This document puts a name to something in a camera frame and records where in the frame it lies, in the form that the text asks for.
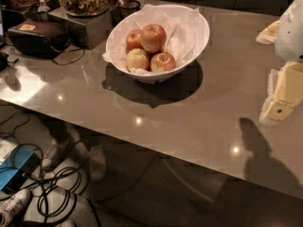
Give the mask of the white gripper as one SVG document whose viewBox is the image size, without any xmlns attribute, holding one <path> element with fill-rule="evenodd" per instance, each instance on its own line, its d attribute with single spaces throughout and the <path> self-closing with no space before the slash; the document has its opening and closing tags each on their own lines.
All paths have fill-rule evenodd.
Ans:
<svg viewBox="0 0 303 227">
<path fill-rule="evenodd" d="M 268 77 L 267 98 L 259 122 L 275 124 L 285 120 L 303 100 L 303 0 L 294 0 L 279 18 L 257 36 L 260 44 L 275 43 L 275 51 L 286 64 L 272 69 Z"/>
</svg>

